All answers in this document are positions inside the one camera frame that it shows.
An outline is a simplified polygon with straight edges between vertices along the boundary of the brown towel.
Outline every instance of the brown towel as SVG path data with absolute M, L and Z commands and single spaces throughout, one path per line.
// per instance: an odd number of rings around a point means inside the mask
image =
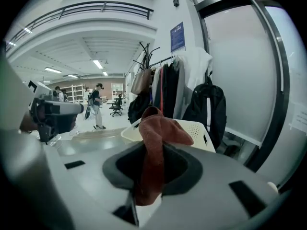
M 156 107 L 148 107 L 139 125 L 147 149 L 141 181 L 136 186 L 136 205 L 154 203 L 164 185 L 163 141 L 193 145 L 191 136 L 173 119 L 166 118 Z

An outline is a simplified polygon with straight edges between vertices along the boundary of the black shirt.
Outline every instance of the black shirt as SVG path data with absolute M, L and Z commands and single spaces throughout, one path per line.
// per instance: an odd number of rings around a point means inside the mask
M 92 98 L 93 98 L 93 104 L 94 104 L 94 105 L 100 106 L 100 102 L 95 101 L 95 98 L 100 99 L 100 97 L 99 97 L 99 91 L 98 91 L 98 90 L 94 90 L 94 91 L 92 92 Z

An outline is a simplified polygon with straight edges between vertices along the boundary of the ceiling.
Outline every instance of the ceiling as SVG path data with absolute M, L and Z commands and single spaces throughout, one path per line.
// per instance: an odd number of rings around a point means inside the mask
M 123 76 L 139 48 L 138 40 L 74 35 L 74 38 L 60 38 L 41 44 L 30 56 L 13 62 L 12 67 L 23 81 L 73 79 L 67 77 L 68 74 L 103 76 L 103 71 L 109 76 Z M 98 60 L 103 69 L 99 69 L 93 60 Z M 46 67 L 62 73 L 46 71 Z

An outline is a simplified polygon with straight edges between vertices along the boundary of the blue sign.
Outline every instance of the blue sign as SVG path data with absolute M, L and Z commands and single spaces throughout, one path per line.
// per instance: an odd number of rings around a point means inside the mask
M 171 52 L 185 46 L 183 22 L 171 30 Z

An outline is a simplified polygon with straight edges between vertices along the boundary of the brown leather bag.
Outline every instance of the brown leather bag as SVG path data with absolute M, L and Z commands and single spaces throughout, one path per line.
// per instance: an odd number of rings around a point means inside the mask
M 152 71 L 145 69 L 137 73 L 131 87 L 131 92 L 139 95 L 141 93 L 148 93 L 149 86 L 152 84 Z

